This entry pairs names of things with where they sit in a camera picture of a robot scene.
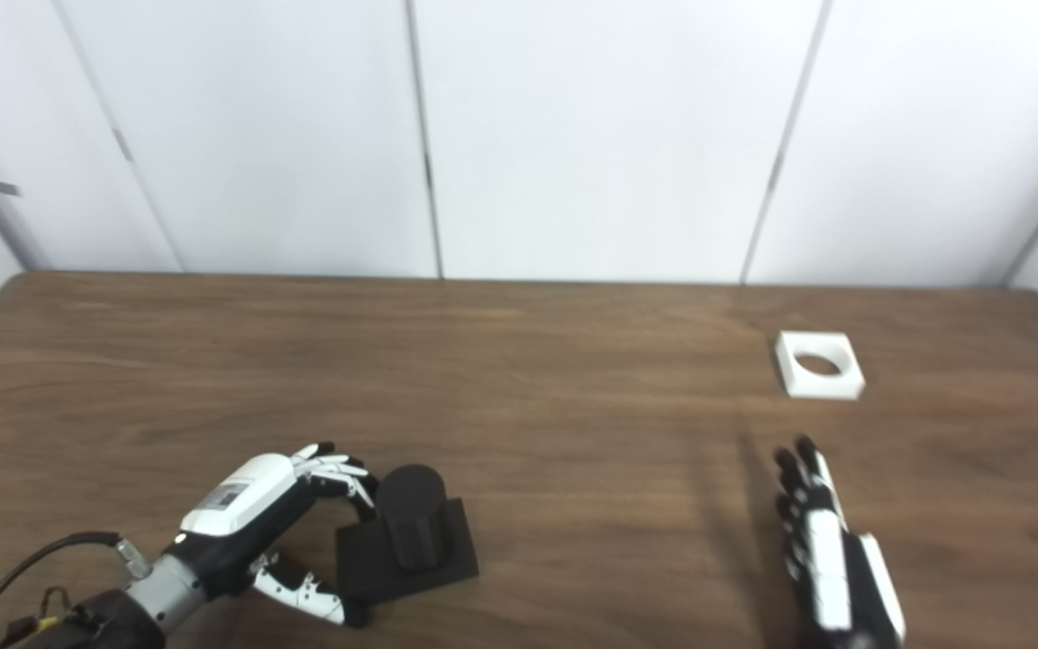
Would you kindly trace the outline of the white and black right hand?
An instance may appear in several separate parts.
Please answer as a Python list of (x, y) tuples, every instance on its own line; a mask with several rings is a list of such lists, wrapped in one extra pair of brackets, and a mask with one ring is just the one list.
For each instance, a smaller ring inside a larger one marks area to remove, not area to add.
[(847, 523), (824, 453), (799, 436), (774, 453), (784, 571), (799, 648), (902, 648), (906, 621), (878, 539)]

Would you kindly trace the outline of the white and black left hand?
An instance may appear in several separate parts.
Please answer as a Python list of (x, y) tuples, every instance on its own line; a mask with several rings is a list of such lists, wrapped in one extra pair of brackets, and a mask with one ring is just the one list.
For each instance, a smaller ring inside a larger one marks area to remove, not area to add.
[(374, 520), (378, 488), (378, 477), (363, 461), (336, 453), (333, 443), (309, 444), (291, 455), (263, 453), (186, 514), (165, 552), (185, 564), (206, 601), (254, 588), (285, 607), (360, 629), (368, 623), (368, 609), (280, 555), (277, 542), (318, 501), (342, 498), (359, 521)]

